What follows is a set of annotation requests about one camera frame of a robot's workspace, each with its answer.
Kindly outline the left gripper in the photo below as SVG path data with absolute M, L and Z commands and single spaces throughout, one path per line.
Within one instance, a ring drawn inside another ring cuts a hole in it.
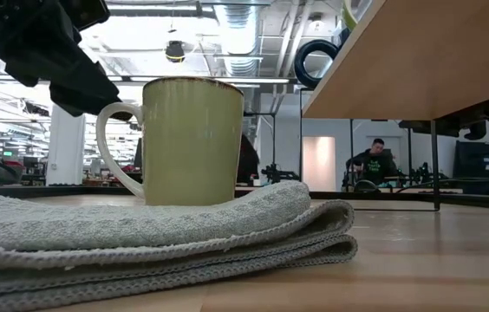
M 0 0 L 0 60 L 27 87 L 50 81 L 51 100 L 74 117 L 121 102 L 81 32 L 110 17 L 105 0 Z

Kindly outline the green mug with white handle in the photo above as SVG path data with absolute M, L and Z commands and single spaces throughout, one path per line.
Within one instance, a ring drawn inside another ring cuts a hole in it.
M 234 198 L 244 94 L 231 84 L 174 76 L 148 82 L 139 106 L 114 102 L 96 119 L 96 142 L 110 172 L 147 205 L 216 205 Z M 106 125 L 129 113 L 141 128 L 142 181 L 108 149 Z

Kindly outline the wooden shelf table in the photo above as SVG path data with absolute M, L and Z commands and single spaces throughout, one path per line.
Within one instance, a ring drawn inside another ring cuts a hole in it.
M 432 120 L 489 100 L 489 0 L 373 0 L 306 118 Z

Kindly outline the white round pillar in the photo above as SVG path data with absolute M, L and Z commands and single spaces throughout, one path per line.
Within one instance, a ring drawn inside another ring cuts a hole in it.
M 46 186 L 82 182 L 85 116 L 73 117 L 53 106 L 50 125 Z

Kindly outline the light wooden table top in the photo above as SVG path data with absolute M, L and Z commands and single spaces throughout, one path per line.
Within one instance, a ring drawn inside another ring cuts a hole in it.
M 0 195 L 12 198 L 41 198 L 74 195 L 131 195 L 120 187 L 101 186 L 0 186 Z M 466 205 L 489 208 L 489 196 L 452 194 L 441 192 L 436 198 L 431 192 L 423 193 L 357 193 L 357 192 L 310 192 L 312 199 L 374 200 L 374 201 L 420 201 L 450 205 Z

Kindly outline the grey folded towel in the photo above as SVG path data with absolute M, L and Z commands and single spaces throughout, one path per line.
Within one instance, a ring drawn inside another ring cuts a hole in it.
M 352 206 L 307 185 L 218 205 L 45 205 L 0 196 L 0 312 L 131 296 L 283 267 L 346 263 Z

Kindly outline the person in black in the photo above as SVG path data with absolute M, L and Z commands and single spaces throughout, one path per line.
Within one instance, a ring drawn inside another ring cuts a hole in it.
M 251 176 L 258 176 L 259 157 L 252 143 L 242 134 L 238 160 L 238 183 L 249 183 Z

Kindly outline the light green cup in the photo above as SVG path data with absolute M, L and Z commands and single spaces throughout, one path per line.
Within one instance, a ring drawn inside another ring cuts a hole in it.
M 342 18 L 349 30 L 362 19 L 372 0 L 342 0 Z

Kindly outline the seated person with printed shirt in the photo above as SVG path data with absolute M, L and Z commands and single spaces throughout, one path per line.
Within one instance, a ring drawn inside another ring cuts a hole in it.
M 385 149 L 381 138 L 375 138 L 370 148 L 348 159 L 345 165 L 352 172 L 355 183 L 365 180 L 379 186 L 385 178 L 399 175 L 394 156 Z

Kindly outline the large black screen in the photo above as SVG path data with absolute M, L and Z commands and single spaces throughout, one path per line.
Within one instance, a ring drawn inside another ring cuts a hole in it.
M 454 179 L 489 179 L 489 143 L 457 141 L 453 162 Z M 465 194 L 489 195 L 489 182 L 457 182 Z

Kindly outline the silver ventilation duct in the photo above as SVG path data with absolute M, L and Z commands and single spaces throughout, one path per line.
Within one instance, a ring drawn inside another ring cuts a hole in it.
M 229 76 L 258 74 L 258 30 L 260 10 L 250 5 L 215 5 L 225 70 Z

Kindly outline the black metal shelf frame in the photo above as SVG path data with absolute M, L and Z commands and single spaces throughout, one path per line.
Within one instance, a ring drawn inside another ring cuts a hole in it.
M 465 107 L 456 112 L 430 120 L 427 124 L 430 127 L 431 136 L 431 155 L 433 173 L 432 180 L 428 182 L 432 186 L 430 193 L 413 193 L 407 187 L 396 190 L 394 193 L 383 192 L 347 192 L 343 196 L 345 199 L 358 200 L 405 200 L 405 201 L 426 201 L 434 204 L 434 210 L 439 211 L 440 205 L 458 204 L 474 205 L 489 208 L 489 196 L 483 195 L 462 195 L 444 193 L 440 190 L 440 185 L 445 181 L 440 178 L 438 137 L 447 133 L 458 133 L 464 127 L 475 127 L 477 134 L 483 133 L 483 127 L 489 121 L 489 100 Z

